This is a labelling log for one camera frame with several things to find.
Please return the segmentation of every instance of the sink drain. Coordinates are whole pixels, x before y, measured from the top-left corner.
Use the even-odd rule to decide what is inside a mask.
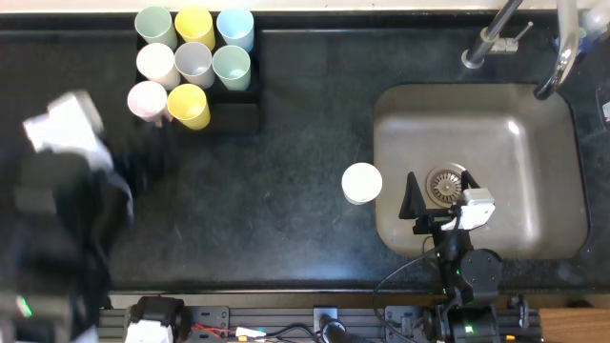
[[[461,194],[461,173],[463,167],[455,163],[434,168],[428,173],[426,190],[437,205],[449,208]]]

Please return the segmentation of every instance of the sink basin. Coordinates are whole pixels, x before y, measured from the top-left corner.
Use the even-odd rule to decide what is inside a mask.
[[[572,112],[532,85],[405,85],[375,107],[375,165],[383,177],[376,227],[395,252],[421,254],[415,220],[398,219],[407,174],[429,208],[448,207],[468,170],[496,200],[476,249],[505,258],[564,258],[588,236]]]

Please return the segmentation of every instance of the plastic cup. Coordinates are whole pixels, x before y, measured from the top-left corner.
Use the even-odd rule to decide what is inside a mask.
[[[250,86],[250,55],[240,47],[218,49],[212,67],[229,91],[244,91]]]
[[[254,47],[254,17],[248,9],[226,9],[218,14],[216,26],[228,45],[250,52]]]
[[[175,29],[185,42],[202,43],[210,50],[216,45],[212,15],[204,8],[181,10],[175,16]]]
[[[381,173],[368,163],[351,165],[341,178],[345,198],[354,205],[362,205],[375,199],[381,192],[382,185]]]
[[[153,81],[143,81],[132,87],[127,95],[130,111],[146,121],[158,121],[167,114],[168,94]]]
[[[180,85],[168,96],[170,114],[193,130],[210,123],[210,107],[206,93],[196,85]]]
[[[135,30],[150,44],[161,43],[175,50],[178,38],[172,25],[172,15],[162,7],[149,7],[135,16]]]
[[[204,90],[214,83],[212,53],[201,43],[186,43],[175,51],[175,67],[192,84]]]
[[[152,43],[137,54],[135,65],[146,78],[171,91],[180,84],[180,73],[173,61],[173,51],[170,47]]]

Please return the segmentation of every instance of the green light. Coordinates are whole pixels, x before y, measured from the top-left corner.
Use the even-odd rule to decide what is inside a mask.
[[[21,313],[25,316],[25,317],[31,317],[31,309],[30,306],[28,306],[28,302],[26,301],[26,298],[21,298]]]

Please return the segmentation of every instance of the yellow cup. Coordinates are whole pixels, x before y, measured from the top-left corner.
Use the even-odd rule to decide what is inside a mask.
[[[206,93],[196,85],[178,86],[168,96],[170,114],[193,130],[201,130],[210,123],[210,107]]]
[[[216,45],[212,15],[204,8],[181,10],[175,16],[175,29],[186,42],[203,43],[210,50]]]

